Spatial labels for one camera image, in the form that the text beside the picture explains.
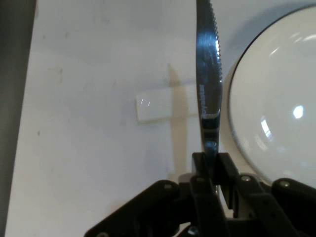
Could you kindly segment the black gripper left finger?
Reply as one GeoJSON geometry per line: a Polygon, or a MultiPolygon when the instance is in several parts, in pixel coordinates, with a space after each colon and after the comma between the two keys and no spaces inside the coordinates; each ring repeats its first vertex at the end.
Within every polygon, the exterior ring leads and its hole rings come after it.
{"type": "Polygon", "coordinates": [[[201,153],[183,182],[160,180],[93,226],[86,237],[228,237],[228,223],[201,153]]]}

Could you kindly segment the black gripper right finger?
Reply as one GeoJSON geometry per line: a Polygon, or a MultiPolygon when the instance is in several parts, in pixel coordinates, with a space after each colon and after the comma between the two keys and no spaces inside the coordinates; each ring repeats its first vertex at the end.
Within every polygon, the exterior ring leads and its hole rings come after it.
{"type": "Polygon", "coordinates": [[[316,190],[290,178],[266,185],[240,174],[228,153],[219,153],[214,168],[228,209],[235,218],[254,219],[269,237],[316,235],[316,190]]]}

